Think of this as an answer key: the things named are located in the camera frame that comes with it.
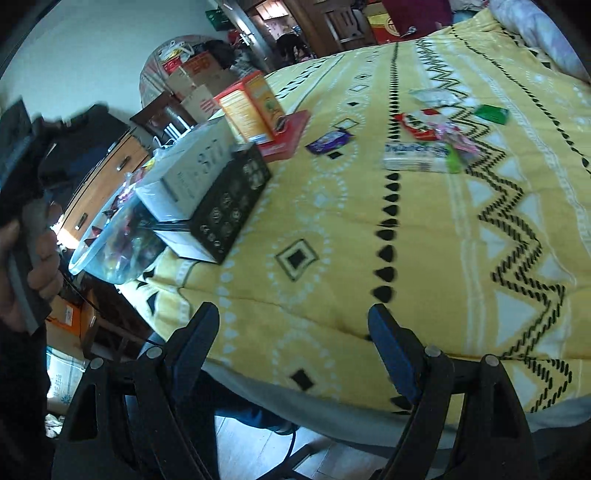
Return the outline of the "dark sleeve left forearm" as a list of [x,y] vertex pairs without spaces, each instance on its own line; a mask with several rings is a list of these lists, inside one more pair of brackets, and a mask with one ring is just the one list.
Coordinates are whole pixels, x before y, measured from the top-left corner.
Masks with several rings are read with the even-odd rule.
[[1,477],[49,479],[55,446],[45,417],[50,380],[46,330],[19,333],[1,327]]

